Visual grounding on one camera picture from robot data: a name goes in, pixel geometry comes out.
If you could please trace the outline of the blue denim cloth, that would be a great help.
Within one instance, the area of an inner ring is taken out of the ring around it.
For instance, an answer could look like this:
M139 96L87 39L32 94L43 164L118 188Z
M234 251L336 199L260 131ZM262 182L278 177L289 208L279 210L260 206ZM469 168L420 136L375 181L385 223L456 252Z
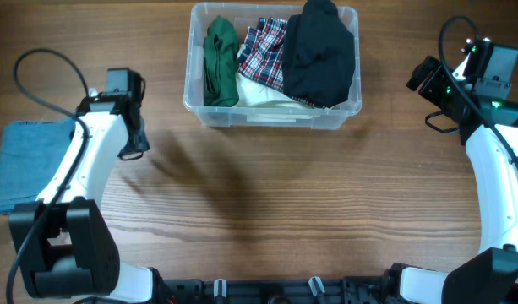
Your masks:
M0 149L0 214L29 204L57 171L70 145L75 121L11 122Z

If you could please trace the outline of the black garment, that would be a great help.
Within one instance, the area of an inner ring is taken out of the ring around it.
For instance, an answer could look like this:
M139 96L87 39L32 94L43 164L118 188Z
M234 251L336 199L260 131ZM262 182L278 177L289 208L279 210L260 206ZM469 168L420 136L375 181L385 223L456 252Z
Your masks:
M330 0L308 0L289 18L281 64L285 95L331 108L348 99L356 69L354 34Z

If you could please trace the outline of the green garment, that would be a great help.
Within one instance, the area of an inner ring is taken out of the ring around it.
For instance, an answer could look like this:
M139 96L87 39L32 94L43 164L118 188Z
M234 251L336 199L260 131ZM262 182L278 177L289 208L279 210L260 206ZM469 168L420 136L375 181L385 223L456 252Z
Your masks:
M217 16L204 38L204 105L232 107L239 101L237 52L239 39L233 24Z

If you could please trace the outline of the cream cloth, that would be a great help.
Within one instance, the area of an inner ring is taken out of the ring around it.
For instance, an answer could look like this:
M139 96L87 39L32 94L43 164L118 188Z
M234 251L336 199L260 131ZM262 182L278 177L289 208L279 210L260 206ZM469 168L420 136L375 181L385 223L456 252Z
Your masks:
M235 73L239 101L236 107L311 110L312 107Z

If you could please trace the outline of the plaid shirt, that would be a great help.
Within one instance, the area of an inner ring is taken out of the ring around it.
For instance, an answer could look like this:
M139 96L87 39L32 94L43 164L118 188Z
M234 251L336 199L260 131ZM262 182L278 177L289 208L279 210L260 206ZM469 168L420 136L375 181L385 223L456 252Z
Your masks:
M256 26L248 28L237 53L237 73L283 93L281 64L286 26L284 19L261 17ZM312 109L316 107L309 98L288 97L310 105Z

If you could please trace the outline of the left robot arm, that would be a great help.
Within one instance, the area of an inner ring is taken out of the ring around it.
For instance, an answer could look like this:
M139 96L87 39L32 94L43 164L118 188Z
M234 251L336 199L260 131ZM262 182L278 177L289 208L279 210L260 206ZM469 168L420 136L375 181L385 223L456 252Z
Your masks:
M91 92L77 108L74 135L57 172L33 202L10 215L15 265L31 297L175 302L156 269L121 261L100 212L116 161L137 160L150 148L140 116L144 93L139 73L108 69L106 91Z

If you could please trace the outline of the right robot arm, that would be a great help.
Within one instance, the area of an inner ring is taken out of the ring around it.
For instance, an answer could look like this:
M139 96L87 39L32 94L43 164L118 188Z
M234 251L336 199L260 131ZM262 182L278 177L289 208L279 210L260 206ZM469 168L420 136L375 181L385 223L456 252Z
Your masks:
M409 303L518 303L518 103L506 99L513 46L468 40L465 60L446 72L428 56L406 86L455 122L477 183L478 254L449 273L395 264L382 297Z

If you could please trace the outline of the clear plastic storage bin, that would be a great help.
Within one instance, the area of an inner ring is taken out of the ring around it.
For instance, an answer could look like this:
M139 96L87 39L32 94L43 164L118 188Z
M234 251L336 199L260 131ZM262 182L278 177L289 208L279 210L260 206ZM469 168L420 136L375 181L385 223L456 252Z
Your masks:
M193 6L190 15L186 77L183 104L208 127L262 126L336 130L349 117L362 109L361 65L359 48L359 24L357 11L348 6L338 8L341 22L354 34L356 69L348 99L332 108L297 110L286 108L213 107L204 105L204 38L207 28L217 17L228 19L244 39L248 28L257 24L260 17L289 19L300 14L302 5L260 3L213 3L202 2ZM248 122L247 116L268 115L296 118L295 122Z

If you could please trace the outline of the white label on bin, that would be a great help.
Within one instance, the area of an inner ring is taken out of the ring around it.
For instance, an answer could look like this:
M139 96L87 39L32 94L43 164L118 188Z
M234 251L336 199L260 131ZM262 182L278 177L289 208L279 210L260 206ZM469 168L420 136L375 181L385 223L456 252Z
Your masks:
M248 122L266 122L266 123L279 123L279 122L295 122L296 118L286 118L286 117L273 117L273 116L264 116L264 115L252 115L247 116Z

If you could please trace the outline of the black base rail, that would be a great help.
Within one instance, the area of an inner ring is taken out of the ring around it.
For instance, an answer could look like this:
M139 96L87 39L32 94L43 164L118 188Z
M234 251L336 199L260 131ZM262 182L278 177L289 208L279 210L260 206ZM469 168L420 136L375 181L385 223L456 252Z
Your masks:
M325 280L165 280L171 303L405 303L379 276Z

